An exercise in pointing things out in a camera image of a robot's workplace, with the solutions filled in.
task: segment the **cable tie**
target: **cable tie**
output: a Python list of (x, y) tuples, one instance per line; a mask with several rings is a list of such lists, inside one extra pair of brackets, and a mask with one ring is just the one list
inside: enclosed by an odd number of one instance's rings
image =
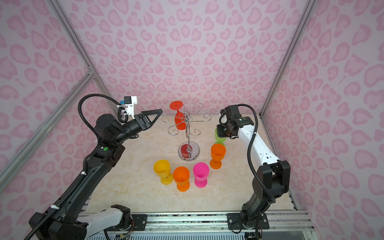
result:
[(58, 206), (56, 206), (55, 204), (52, 204), (52, 205), (51, 205), (51, 208), (52, 208), (52, 209), (56, 209), (56, 210), (59, 210), (59, 209), (60, 209), (60, 208), (59, 208)]

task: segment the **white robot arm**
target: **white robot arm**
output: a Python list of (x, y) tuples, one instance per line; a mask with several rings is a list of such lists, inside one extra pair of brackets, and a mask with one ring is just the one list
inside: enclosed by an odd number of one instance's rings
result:
[[(238, 137), (243, 141), (243, 143), (248, 147), (249, 142), (251, 141), (253, 131), (255, 126), (245, 125), (240, 128), (238, 131)], [(279, 158), (272, 153), (272, 151), (265, 144), (263, 139), (260, 137), (259, 133), (256, 133), (255, 140), (252, 144), (251, 156), (257, 162), (258, 167), (262, 166), (264, 163), (274, 164), (277, 163)]]

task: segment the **round stand base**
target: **round stand base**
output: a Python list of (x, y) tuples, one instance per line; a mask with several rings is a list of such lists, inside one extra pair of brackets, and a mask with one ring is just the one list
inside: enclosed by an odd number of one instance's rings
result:
[(190, 183), (188, 182), (186, 185), (183, 185), (183, 186), (177, 185), (177, 189), (178, 189), (180, 192), (185, 192), (186, 190), (189, 189), (189, 186), (190, 186)]
[(162, 178), (160, 178), (160, 181), (161, 181), (161, 183), (164, 184), (164, 185), (171, 184), (172, 181), (173, 181), (173, 175), (172, 175), (172, 174), (169, 174), (169, 175), (166, 176), (166, 177), (162, 177)]
[(198, 180), (195, 179), (195, 185), (196, 185), (197, 187), (199, 187), (199, 188), (203, 188), (203, 187), (205, 187), (205, 186), (207, 185), (207, 183), (208, 183), (208, 180), (207, 180), (207, 179), (204, 180), (204, 181), (198, 181)]
[(200, 148), (195, 142), (189, 142), (190, 148), (192, 149), (191, 153), (186, 151), (188, 142), (184, 142), (179, 147), (179, 157), (186, 162), (194, 161), (200, 155)]
[(221, 161), (215, 161), (215, 160), (212, 159), (212, 160), (209, 162), (209, 165), (210, 165), (211, 168), (213, 168), (213, 169), (219, 169), (219, 168), (221, 168), (222, 163), (221, 163)]

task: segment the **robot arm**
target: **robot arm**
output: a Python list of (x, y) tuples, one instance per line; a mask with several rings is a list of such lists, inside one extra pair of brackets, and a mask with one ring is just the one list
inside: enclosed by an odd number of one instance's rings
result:
[[(240, 138), (248, 149), (251, 149), (250, 157), (257, 166), (255, 169), (257, 172), (254, 172), (255, 178), (252, 181), (254, 193), (250, 200), (243, 204), (241, 211), (242, 225), (246, 228), (257, 229), (258, 221), (271, 205), (271, 200), (288, 192), (290, 165), (287, 161), (280, 161), (257, 133), (258, 120), (255, 112), (255, 126), (249, 117), (243, 117), (240, 114), (238, 105), (228, 106), (220, 113), (220, 124), (217, 125), (218, 137)], [(227, 121), (222, 123), (221, 120), (224, 116)], [(254, 141), (249, 146), (254, 134)], [(253, 164), (250, 159), (248, 163), (252, 169)]]
[[(149, 116), (154, 114), (156, 117), (151, 121)], [(101, 115), (94, 128), (100, 141), (84, 159), (83, 171), (44, 214), (36, 212), (31, 217), (29, 224), (32, 231), (25, 239), (36, 234), (41, 240), (83, 240), (111, 226), (129, 228), (130, 209), (124, 206), (114, 205), (84, 218), (78, 218), (78, 215), (98, 183), (119, 161), (125, 149), (122, 143), (149, 129), (161, 114), (161, 109), (143, 111), (123, 125), (111, 114)]]
[[(254, 129), (255, 127), (249, 124), (240, 128), (238, 131), (238, 137), (247, 147), (251, 141)], [(258, 166), (262, 166), (264, 163), (274, 164), (277, 163), (277, 160), (279, 160), (279, 158), (273, 154), (265, 144), (259, 133), (256, 133), (255, 140), (252, 144), (251, 156), (256, 161)]]

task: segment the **plastic wine glass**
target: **plastic wine glass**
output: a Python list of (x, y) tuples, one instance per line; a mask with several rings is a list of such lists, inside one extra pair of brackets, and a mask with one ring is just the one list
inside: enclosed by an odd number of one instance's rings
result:
[(180, 192), (185, 192), (189, 189), (189, 170), (186, 167), (178, 167), (173, 171), (173, 178), (177, 184), (177, 189)]
[(162, 184), (168, 185), (172, 183), (173, 176), (172, 176), (172, 173), (170, 172), (170, 163), (167, 160), (165, 159), (158, 160), (153, 165), (153, 171), (155, 171), (155, 173), (160, 177)]
[(177, 118), (175, 118), (175, 124), (176, 124), (176, 128), (178, 130), (185, 130), (186, 129), (186, 124), (182, 123), (182, 121), (183, 121), (182, 118), (184, 117), (184, 114), (179, 111), (179, 109), (181, 109), (182, 106), (183, 106), (182, 101), (174, 101), (174, 102), (171, 102), (171, 104), (169, 105), (170, 109), (177, 111), (177, 113), (175, 115), (177, 117)]
[(224, 141), (225, 141), (227, 138), (226, 138), (226, 137), (219, 137), (219, 136), (217, 135), (217, 128), (215, 128), (215, 139), (216, 139), (216, 141), (217, 141), (217, 142), (215, 142), (215, 144), (216, 144), (216, 143), (220, 143), (221, 145), (224, 145), (224, 146), (225, 146)]
[(193, 174), (195, 176), (195, 185), (203, 188), (208, 183), (209, 167), (204, 162), (199, 162), (193, 167)]
[(225, 146), (222, 144), (216, 143), (211, 147), (212, 160), (209, 163), (211, 168), (213, 169), (221, 168), (222, 166), (221, 160), (224, 158), (225, 152), (226, 152)]

